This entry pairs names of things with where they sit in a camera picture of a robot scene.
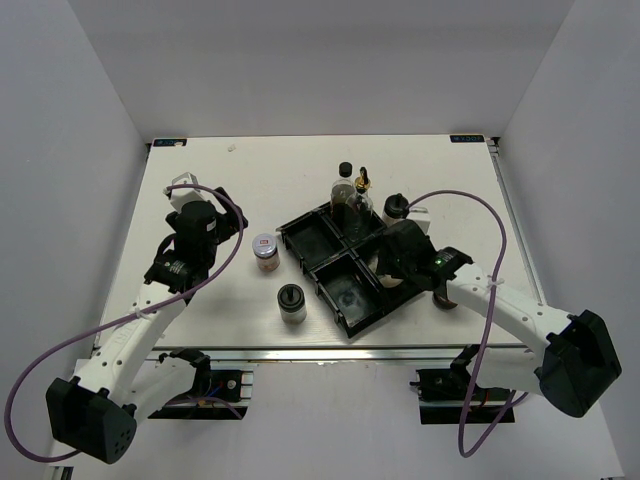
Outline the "spice shaker black top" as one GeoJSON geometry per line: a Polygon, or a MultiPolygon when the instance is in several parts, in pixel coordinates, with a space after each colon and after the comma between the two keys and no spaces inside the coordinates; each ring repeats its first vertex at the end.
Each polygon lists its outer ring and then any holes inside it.
{"type": "Polygon", "coordinates": [[[404,220],[409,213],[409,200],[397,193],[386,198],[383,208],[382,220],[387,227],[404,220]]]}
{"type": "Polygon", "coordinates": [[[302,288],[296,284],[283,285],[277,294],[282,320],[287,324],[300,324],[306,318],[306,302],[302,288]]]}

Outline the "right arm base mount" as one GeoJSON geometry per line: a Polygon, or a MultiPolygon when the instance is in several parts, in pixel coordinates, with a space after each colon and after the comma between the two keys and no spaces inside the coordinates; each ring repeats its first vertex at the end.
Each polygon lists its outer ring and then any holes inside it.
{"type": "MultiPolygon", "coordinates": [[[[479,345],[466,346],[446,368],[427,368],[416,371],[416,379],[409,388],[419,400],[422,425],[458,424],[466,396],[470,374],[465,370],[478,353],[479,345]]],[[[506,402],[509,391],[502,388],[475,386],[471,397],[468,424],[490,424],[506,402]]]]}

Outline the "clear bottle gold pourer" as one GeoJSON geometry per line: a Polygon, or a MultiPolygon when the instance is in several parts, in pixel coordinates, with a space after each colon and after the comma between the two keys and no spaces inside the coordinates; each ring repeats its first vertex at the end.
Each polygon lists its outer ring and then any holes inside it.
{"type": "Polygon", "coordinates": [[[371,180],[366,167],[360,168],[354,182],[354,192],[346,201],[344,233],[352,241],[366,235],[373,213],[373,202],[368,195],[371,180]]]}

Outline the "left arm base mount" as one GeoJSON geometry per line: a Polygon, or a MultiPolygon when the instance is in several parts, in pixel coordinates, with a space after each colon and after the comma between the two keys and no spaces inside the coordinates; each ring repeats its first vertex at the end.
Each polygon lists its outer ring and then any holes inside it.
{"type": "Polygon", "coordinates": [[[168,400],[148,419],[242,420],[252,397],[254,372],[245,367],[214,366],[204,352],[182,348],[161,353],[156,366],[177,361],[194,376],[190,388],[168,400]]]}

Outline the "brown jar red lid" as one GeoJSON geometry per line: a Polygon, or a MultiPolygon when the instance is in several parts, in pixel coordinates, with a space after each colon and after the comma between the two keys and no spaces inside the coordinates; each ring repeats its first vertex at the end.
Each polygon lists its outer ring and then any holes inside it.
{"type": "Polygon", "coordinates": [[[455,309],[458,304],[449,300],[446,296],[441,296],[437,293],[432,294],[432,301],[434,305],[444,311],[455,309]]]}

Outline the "small jar white lid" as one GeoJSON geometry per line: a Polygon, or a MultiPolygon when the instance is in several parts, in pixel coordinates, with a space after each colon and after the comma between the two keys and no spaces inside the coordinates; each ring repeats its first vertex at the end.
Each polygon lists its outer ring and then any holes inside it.
{"type": "Polygon", "coordinates": [[[262,272],[272,272],[280,265],[277,241],[273,235],[262,233],[252,242],[252,250],[258,268],[262,272]]]}

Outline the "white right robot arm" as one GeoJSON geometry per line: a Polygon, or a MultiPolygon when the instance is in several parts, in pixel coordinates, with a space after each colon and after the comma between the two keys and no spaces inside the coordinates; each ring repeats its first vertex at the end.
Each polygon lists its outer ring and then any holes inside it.
{"type": "Polygon", "coordinates": [[[451,384],[472,399],[489,388],[544,397],[564,414],[583,417],[621,374],[604,320],[544,305],[492,280],[472,258],[435,249],[411,220],[387,228],[377,273],[401,279],[485,317],[516,337],[519,351],[469,345],[451,362],[451,384]]]}

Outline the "tall bottle black cap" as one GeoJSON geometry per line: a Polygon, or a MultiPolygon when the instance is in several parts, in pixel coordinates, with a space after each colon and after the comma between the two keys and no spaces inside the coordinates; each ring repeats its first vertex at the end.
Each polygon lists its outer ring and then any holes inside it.
{"type": "Polygon", "coordinates": [[[330,192],[330,216],[333,222],[341,227],[344,223],[346,201],[355,192],[352,164],[341,162],[338,173],[339,178],[333,183],[330,192]]]}

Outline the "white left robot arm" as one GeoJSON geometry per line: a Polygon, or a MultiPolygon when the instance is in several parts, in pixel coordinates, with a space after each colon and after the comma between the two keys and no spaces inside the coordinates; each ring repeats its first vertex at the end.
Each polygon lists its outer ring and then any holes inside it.
{"type": "Polygon", "coordinates": [[[138,425],[176,396],[199,399],[211,387],[205,354],[180,348],[160,360],[153,382],[134,380],[157,341],[186,309],[195,293],[220,271],[219,245],[240,241],[248,221],[221,187],[212,190],[216,203],[203,197],[203,187],[174,185],[166,195],[172,228],[158,247],[132,303],[130,319],[113,327],[98,352],[69,380],[55,379],[45,395],[54,439],[106,464],[120,460],[138,425]]]}

